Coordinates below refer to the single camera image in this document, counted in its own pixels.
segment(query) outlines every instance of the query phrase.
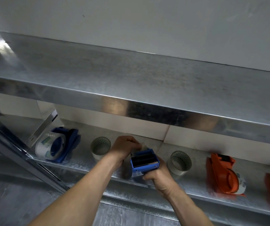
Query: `lower shelf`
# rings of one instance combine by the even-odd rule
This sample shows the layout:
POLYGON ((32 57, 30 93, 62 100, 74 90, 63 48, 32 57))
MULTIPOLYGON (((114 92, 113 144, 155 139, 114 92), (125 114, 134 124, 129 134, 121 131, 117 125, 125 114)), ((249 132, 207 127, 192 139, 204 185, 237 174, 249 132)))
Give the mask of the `lower shelf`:
MULTIPOLYGON (((35 156, 34 150, 30 152, 30 157, 36 162, 51 167, 57 167, 69 171, 76 171, 83 174, 88 173, 96 164, 91 151, 91 142, 100 136, 107 137, 113 144, 115 139, 124 135, 117 131, 80 124, 73 121, 63 120, 65 127, 77 128, 81 134, 81 143, 72 154, 68 156, 63 163, 54 163, 48 160, 40 159, 35 156)), ((167 161, 172 152, 176 150, 187 153, 192 159, 192 168, 184 176, 175 178, 176 182, 186 193, 195 199, 209 201, 225 206, 249 210, 252 212, 270 215, 270 193, 264 183, 265 176, 270 175, 270 166, 260 163, 254 163, 242 159, 235 159, 237 162, 234 168, 240 171, 247 184, 246 196, 231 196, 218 194, 214 191, 212 181, 209 180, 205 166, 207 157, 210 153, 199 150, 193 150, 176 145, 162 143, 162 141, 149 139, 146 137, 135 136, 135 138, 153 148, 155 153, 164 161, 167 161)), ((131 178, 130 159, 127 158, 121 168, 114 172, 112 179, 128 183, 131 185, 143 186, 154 189, 151 181, 144 181, 141 177, 131 178)))

